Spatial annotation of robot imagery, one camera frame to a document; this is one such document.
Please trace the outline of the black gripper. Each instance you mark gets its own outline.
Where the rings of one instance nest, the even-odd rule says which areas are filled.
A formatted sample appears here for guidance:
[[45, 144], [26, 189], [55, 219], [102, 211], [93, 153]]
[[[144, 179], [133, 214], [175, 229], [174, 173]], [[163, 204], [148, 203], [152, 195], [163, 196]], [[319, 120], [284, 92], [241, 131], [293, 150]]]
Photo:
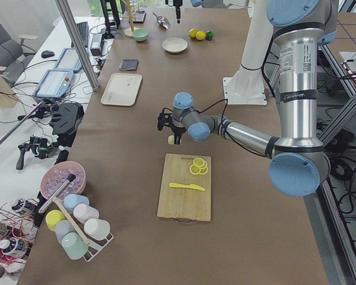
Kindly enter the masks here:
[[186, 128], [172, 125], [171, 130], [174, 134], [174, 144], [180, 145], [182, 142], [182, 135], [186, 132]]

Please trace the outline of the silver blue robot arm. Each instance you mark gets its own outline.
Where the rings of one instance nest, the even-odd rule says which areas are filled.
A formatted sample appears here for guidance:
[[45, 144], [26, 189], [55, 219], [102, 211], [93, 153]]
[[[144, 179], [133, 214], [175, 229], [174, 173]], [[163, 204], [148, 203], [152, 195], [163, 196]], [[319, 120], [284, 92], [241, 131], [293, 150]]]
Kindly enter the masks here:
[[281, 121], [280, 137], [223, 115], [203, 115], [186, 92], [175, 95], [171, 113], [159, 115], [158, 129], [171, 128], [176, 144], [184, 133], [194, 141], [203, 141], [216, 133], [253, 154], [269, 158], [269, 178], [282, 193], [294, 197], [313, 193], [330, 172], [323, 143], [316, 135], [317, 48], [335, 38], [337, 13], [336, 1], [267, 4], [272, 40], [279, 47], [280, 91], [275, 99]]

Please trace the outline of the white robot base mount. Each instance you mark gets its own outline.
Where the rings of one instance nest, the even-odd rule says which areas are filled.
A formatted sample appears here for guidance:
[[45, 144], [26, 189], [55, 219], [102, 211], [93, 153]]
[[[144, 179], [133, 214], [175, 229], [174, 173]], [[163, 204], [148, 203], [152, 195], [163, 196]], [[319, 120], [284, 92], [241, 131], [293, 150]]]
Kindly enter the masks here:
[[257, 1], [241, 58], [233, 77], [223, 78], [224, 97], [231, 105], [266, 105], [262, 65], [272, 36], [267, 1]]

